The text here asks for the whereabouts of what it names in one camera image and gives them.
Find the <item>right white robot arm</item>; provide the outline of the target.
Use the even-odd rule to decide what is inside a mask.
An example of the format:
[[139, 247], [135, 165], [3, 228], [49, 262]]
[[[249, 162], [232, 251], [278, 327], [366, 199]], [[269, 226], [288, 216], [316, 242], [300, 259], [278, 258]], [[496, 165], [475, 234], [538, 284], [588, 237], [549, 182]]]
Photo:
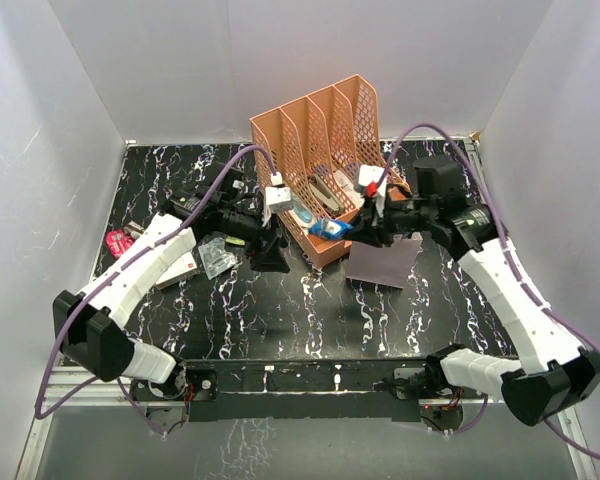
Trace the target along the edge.
[[418, 160], [415, 172], [417, 192], [411, 194], [389, 183], [384, 168], [361, 165], [355, 188], [364, 203], [346, 239], [384, 247], [397, 235], [430, 234], [487, 298], [517, 357], [498, 358], [452, 344], [428, 355], [423, 372], [398, 387], [440, 397], [469, 388], [503, 400], [528, 426], [589, 397], [600, 383], [600, 354], [543, 311], [513, 243], [499, 238], [488, 206], [465, 196], [462, 167], [438, 155]]

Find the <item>lilac paper bag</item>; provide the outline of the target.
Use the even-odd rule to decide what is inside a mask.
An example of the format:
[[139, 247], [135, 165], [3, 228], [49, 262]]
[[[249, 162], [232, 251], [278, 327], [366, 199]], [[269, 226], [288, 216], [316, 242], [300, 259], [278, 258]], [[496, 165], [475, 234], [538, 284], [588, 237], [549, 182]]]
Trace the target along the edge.
[[346, 277], [397, 289], [404, 289], [420, 252], [422, 236], [397, 235], [388, 247], [353, 242], [346, 265]]

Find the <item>blue Oreo cookie pack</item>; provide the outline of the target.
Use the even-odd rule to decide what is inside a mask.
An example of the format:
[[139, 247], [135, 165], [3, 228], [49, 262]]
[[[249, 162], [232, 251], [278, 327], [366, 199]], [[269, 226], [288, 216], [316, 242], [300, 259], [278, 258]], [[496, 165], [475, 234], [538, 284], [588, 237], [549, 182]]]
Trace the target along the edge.
[[324, 240], [339, 240], [353, 227], [337, 219], [322, 218], [316, 221], [308, 230], [308, 233]]

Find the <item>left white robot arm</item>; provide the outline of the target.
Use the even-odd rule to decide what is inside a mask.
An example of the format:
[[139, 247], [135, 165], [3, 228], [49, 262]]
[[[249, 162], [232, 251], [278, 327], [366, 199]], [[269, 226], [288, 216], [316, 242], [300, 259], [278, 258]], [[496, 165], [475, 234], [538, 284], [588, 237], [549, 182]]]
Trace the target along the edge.
[[243, 240], [254, 271], [288, 272], [277, 216], [291, 209], [292, 192], [274, 174], [260, 194], [262, 211], [246, 213], [239, 208], [242, 179], [241, 172], [229, 169], [222, 180], [174, 191], [109, 269], [76, 294], [61, 292], [53, 302], [60, 353], [103, 382], [126, 377], [147, 382], [165, 399], [182, 395], [187, 376], [181, 360], [132, 339], [126, 324], [169, 268], [208, 235]]

